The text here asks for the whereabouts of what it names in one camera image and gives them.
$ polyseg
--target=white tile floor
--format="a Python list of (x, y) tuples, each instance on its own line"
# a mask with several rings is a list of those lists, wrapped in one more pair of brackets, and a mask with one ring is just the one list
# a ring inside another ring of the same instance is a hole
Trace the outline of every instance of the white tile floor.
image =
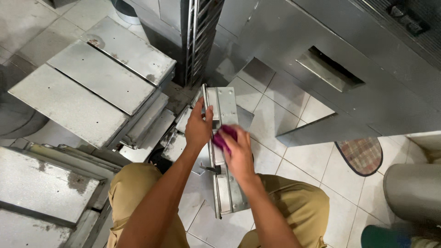
[[(68, 46), (101, 18), (108, 15), (148, 41), (140, 25), (130, 25), (115, 14), (108, 0), (79, 0), (53, 10), (43, 0), (0, 1), (0, 64), (6, 83), (12, 86), (48, 58)], [(378, 173), (360, 177), (351, 171), (334, 143), (289, 147), (275, 135), (323, 118), (333, 111), (292, 82), (254, 59), (230, 86), (237, 103), (255, 114), (250, 127), (256, 172), (281, 175), (319, 186), (330, 197), (325, 242), (332, 248), (357, 248), (368, 224), (389, 226), (395, 216), (387, 206), (382, 179), (396, 163), (425, 163), (423, 151), (403, 135), (380, 138), (384, 160)], [(194, 91), (170, 84), (164, 91), (183, 108)], [(2, 146), (24, 142), (67, 144), (87, 148), (87, 143), (53, 121), (23, 139), (0, 139)], [(254, 228), (250, 210), (214, 218), (204, 201), (199, 177), (192, 174), (179, 204), (187, 239), (192, 248), (237, 247)]]

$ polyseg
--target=person's right hand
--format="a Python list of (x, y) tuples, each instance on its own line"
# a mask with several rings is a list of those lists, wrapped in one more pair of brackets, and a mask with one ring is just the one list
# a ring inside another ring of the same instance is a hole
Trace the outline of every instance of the person's right hand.
[(219, 134), (225, 140), (227, 146), (231, 150), (231, 154), (224, 148), (225, 160), (231, 173), (233, 173), (239, 184), (253, 178), (254, 162), (251, 152), (250, 133), (244, 131), (238, 125), (231, 125), (237, 132), (237, 142), (227, 133), (219, 130)]

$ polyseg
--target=green object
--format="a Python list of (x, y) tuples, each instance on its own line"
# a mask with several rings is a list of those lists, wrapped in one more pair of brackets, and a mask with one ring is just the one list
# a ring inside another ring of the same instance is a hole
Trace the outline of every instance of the green object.
[(362, 248), (410, 248), (411, 240), (402, 233), (368, 225), (361, 234)]

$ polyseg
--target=brown trousers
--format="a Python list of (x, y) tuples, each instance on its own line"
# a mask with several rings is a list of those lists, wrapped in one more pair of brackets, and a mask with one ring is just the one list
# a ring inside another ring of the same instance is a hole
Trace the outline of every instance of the brown trousers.
[[(132, 212), (150, 188), (161, 177), (152, 164), (129, 164), (113, 178), (109, 200), (113, 208), (113, 228), (107, 248), (114, 248)], [(323, 235), (329, 215), (329, 197), (310, 184), (274, 175), (259, 174), (270, 199), (277, 206), (304, 248), (323, 248)], [(175, 212), (163, 248), (189, 247), (184, 226)], [(256, 230), (249, 231), (239, 244), (240, 248), (260, 247)]]

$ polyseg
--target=doormat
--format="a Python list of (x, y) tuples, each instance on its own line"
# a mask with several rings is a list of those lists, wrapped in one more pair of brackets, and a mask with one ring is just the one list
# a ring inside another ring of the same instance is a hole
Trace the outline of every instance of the doormat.
[(335, 145), (348, 166), (362, 177), (374, 174), (383, 162), (383, 150), (377, 138), (338, 141)]

